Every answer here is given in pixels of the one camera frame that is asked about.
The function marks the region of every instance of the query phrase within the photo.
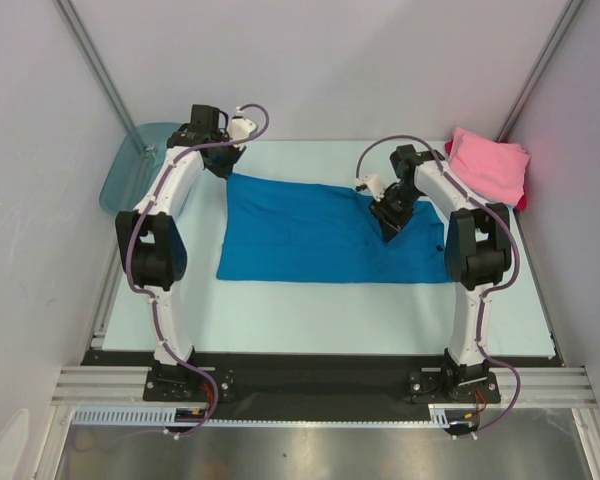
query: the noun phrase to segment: blue cloth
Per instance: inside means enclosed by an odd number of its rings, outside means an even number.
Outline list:
[[[217,277],[318,283],[443,283],[444,228],[417,202],[388,244],[368,206],[350,188],[276,182],[233,174]]]

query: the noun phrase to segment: blue fabric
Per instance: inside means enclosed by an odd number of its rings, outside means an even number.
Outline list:
[[[350,188],[233,174],[217,277],[318,283],[443,283],[444,228],[429,202],[388,244]]]

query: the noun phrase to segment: folded blue cloth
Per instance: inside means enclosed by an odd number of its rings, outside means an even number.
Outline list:
[[[382,241],[368,206],[350,188],[233,174],[217,277],[318,283],[442,283],[444,228],[417,202],[406,228]]]

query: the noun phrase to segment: red object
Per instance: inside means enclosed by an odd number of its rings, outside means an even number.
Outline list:
[[[522,196],[520,197],[520,200],[518,200],[518,204],[516,205],[516,210],[521,212],[525,208],[527,208],[527,194],[523,193]]]

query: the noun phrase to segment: metal pole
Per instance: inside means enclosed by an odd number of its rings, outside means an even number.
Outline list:
[[[120,93],[116,88],[111,75],[107,71],[107,68],[98,53],[98,50],[89,35],[89,32],[84,26],[75,5],[71,0],[54,0],[58,11],[65,20],[69,30],[76,40],[80,51],[84,55],[85,60],[89,64],[91,71],[94,73],[96,80],[102,87],[102,90],[109,100],[109,103],[113,107],[116,116],[122,123],[122,126],[127,131],[127,134],[131,135],[131,139],[135,143],[139,152],[143,152],[146,149],[146,145],[136,132],[136,126],[131,119],[129,110],[122,101]]]
[[[573,25],[574,20],[586,1],[587,0],[570,0],[568,5],[562,11],[562,15],[558,19],[558,22],[551,32],[547,43],[542,49],[538,60],[533,66],[531,73],[527,77],[522,91],[518,95],[516,102],[513,104],[513,107],[507,116],[507,120],[500,129],[500,133],[498,134],[496,141],[507,142],[509,140],[511,132],[518,123],[518,119],[520,118],[522,111],[529,101],[529,98],[531,98],[531,95],[538,86],[540,78],[542,78],[542,75],[547,70],[547,67],[551,63],[551,60],[558,51],[558,48],[562,44],[567,32],[571,28],[571,25]]]

